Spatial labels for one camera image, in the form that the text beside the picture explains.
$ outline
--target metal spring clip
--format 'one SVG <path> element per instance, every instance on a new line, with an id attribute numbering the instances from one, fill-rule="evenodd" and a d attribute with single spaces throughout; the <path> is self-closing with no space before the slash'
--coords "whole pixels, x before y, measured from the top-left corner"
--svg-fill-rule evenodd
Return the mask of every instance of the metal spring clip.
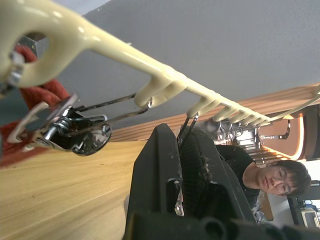
<path id="1" fill-rule="evenodd" d="M 138 111 L 112 119 L 107 119 L 106 115 L 84 116 L 82 113 L 134 97 L 135 94 L 132 94 L 93 106 L 77 108 L 73 108 L 78 99 L 75 94 L 55 106 L 48 106 L 45 102 L 41 102 L 20 121 L 7 141 L 20 143 L 23 139 L 32 136 L 32 143 L 27 146 L 26 150 L 45 147 L 73 152 L 79 156 L 94 154 L 103 148 L 111 138 L 111 123 L 145 113 L 151 108 L 152 100 L 149 100 L 147 105 Z"/>

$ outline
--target wooden table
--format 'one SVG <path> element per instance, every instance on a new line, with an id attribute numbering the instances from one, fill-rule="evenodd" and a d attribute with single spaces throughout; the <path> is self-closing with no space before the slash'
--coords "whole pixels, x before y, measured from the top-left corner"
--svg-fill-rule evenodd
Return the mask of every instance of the wooden table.
<path id="1" fill-rule="evenodd" d="M 80 157 L 50 150 L 0 169 L 0 240 L 120 240 L 145 141 Z"/>

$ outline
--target wooden surface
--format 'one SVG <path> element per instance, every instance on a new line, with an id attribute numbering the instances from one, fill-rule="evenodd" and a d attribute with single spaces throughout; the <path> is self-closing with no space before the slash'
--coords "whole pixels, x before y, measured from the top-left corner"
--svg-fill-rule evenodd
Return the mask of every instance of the wooden surface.
<path id="1" fill-rule="evenodd" d="M 0 240 L 120 240 L 145 141 L 80 157 L 49 151 L 0 169 Z"/>
<path id="2" fill-rule="evenodd" d="M 314 90 L 318 83 L 291 88 L 288 90 L 278 91 L 262 96 L 253 97 L 250 99 L 239 101 L 238 103 L 250 108 L 260 114 L 272 114 L 279 113 L 282 111 L 287 111 L 300 106 L 314 97 Z M 222 107 L 218 106 L 215 109 L 209 111 L 208 113 L 199 117 L 198 121 L 206 120 L 212 117 L 215 113 L 221 110 Z M 149 111 L 156 111 L 156 108 L 152 108 Z M 150 137 L 154 128 L 159 124 L 168 124 L 168 126 L 173 130 L 180 129 L 180 126 L 186 120 L 186 114 L 180 114 L 176 116 L 171 116 L 155 121 L 150 121 L 134 126 L 129 126 L 113 131 L 111 141 L 136 141 L 136 140 L 146 140 Z"/>

